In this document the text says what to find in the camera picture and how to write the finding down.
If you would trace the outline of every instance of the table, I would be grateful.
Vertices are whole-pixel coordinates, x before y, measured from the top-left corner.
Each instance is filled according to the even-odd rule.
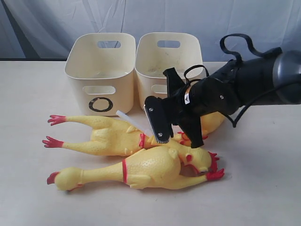
[[[237,128],[225,121],[205,141],[224,179],[188,189],[134,190],[105,181],[67,194],[50,173],[99,168],[120,157],[46,149],[45,136],[89,140],[90,127],[50,127],[49,115],[80,115],[65,62],[0,62],[0,224],[3,226],[296,226],[301,221],[301,106],[251,107]],[[210,71],[219,64],[206,62]],[[128,114],[143,125],[136,105]]]

